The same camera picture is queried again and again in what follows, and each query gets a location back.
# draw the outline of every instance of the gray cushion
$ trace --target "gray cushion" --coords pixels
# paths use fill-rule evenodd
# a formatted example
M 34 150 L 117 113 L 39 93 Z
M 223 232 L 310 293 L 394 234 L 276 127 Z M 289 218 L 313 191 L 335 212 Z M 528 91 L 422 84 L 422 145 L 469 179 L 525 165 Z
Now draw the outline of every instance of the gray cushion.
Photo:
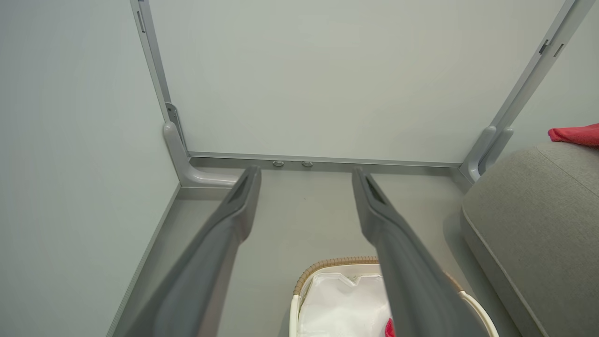
M 599 336 L 599 151 L 543 143 L 469 190 L 462 230 L 524 336 Z

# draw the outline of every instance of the gray floor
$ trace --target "gray floor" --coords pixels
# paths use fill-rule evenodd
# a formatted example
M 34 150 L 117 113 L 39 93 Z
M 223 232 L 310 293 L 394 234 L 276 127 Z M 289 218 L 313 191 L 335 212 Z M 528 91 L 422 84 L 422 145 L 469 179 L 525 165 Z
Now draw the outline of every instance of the gray floor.
M 463 190 L 452 178 L 454 173 L 373 176 L 439 265 L 485 307 L 500 335 L 516 336 L 512 321 L 459 234 Z M 292 292 L 307 267 L 327 258 L 376 255 L 359 229 L 350 173 L 263 170 L 262 175 L 254 226 L 240 246 L 231 276 L 221 337 L 287 336 Z M 210 194 L 200 199 L 181 195 L 175 201 L 122 320 L 135 317 L 216 209 L 222 195 Z

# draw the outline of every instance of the sofa seam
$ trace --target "sofa seam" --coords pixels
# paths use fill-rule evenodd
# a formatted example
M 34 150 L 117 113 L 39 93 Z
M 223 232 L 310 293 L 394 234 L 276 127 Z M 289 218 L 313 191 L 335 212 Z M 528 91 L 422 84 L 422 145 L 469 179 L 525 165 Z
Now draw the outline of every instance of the sofa seam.
M 505 276 L 507 282 L 510 284 L 510 287 L 512 288 L 512 290 L 516 293 L 516 296 L 518 297 L 518 299 L 520 300 L 520 302 L 522 302 L 522 304 L 524 305 L 524 308 L 526 309 L 526 311 L 528 312 L 528 314 L 530 315 L 530 317 L 533 319 L 533 322 L 537 326 L 537 328 L 538 328 L 539 332 L 541 333 L 541 335 L 543 335 L 544 337 L 549 337 L 549 334 L 547 334 L 547 331 L 545 331 L 545 328 L 544 328 L 543 324 L 541 324 L 541 321 L 535 315 L 533 309 L 530 307 L 530 305 L 528 304 L 528 302 L 526 301 L 526 299 L 524 298 L 524 296 L 520 292 L 520 289 L 518 289 L 518 287 L 516 286 L 516 284 L 514 284 L 514 282 L 512 281 L 512 278 L 508 275 L 508 273 L 505 270 L 505 268 L 503 267 L 503 265 L 499 262 L 497 256 L 495 256 L 495 253 L 493 253 L 493 251 L 490 249 L 490 247 L 487 244 L 487 242 L 483 239 L 483 237 L 479 233 L 478 229 L 476 229 L 476 227 L 470 221 L 470 217 L 468 216 L 468 213 L 466 212 L 466 210 L 464 208 L 464 202 L 462 202 L 462 214 L 464 215 L 464 218 L 468 222 L 468 225 L 470 226 L 470 228 L 474 231 L 474 234 L 476 234 L 476 236 L 479 238 L 480 242 L 483 244 L 483 246 L 485 247 L 485 249 L 487 250 L 487 252 L 489 252 L 489 255 L 491 256 L 491 258 L 495 261 L 495 263 L 499 267 L 499 270 L 501 271 L 501 273 L 503 274 L 503 276 Z
M 593 192 L 590 188 L 588 188 L 583 183 L 581 183 L 578 179 L 576 179 L 574 176 L 572 176 L 572 174 L 569 174 L 566 170 L 564 170 L 563 168 L 561 168 L 556 162 L 554 162 L 551 159 L 549 159 L 549 157 L 547 157 L 543 152 L 541 152 L 541 150 L 539 150 L 537 146 L 535 146 L 534 149 L 537 150 L 537 152 L 541 156 L 543 156 L 545 159 L 547 159 L 551 164 L 553 164 L 553 166 L 557 167 L 560 171 L 564 172 L 568 177 L 572 178 L 572 180 L 574 180 L 578 185 L 582 186 L 584 189 L 586 189 L 587 191 L 589 191 L 592 195 L 594 195 L 597 198 L 599 198 L 599 194 Z

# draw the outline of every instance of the red item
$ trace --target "red item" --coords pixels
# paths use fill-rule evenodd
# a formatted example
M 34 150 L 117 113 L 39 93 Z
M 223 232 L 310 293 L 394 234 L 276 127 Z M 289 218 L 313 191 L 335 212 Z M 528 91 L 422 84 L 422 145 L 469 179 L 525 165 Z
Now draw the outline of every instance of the red item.
M 549 137 L 552 142 L 599 146 L 599 123 L 587 127 L 551 129 Z
M 395 331 L 393 330 L 393 320 L 389 319 L 385 326 L 385 337 L 395 337 Z

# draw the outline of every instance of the white wall panel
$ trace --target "white wall panel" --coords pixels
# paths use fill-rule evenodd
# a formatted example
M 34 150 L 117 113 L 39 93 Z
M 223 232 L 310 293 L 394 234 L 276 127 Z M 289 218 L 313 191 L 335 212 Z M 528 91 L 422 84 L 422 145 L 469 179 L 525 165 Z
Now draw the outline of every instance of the white wall panel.
M 152 0 L 190 151 L 460 163 L 563 0 Z
M 0 335 L 105 336 L 179 181 L 131 5 L 0 2 Z
M 524 106 L 501 157 L 549 142 L 551 128 L 599 123 L 599 5 L 595 3 Z

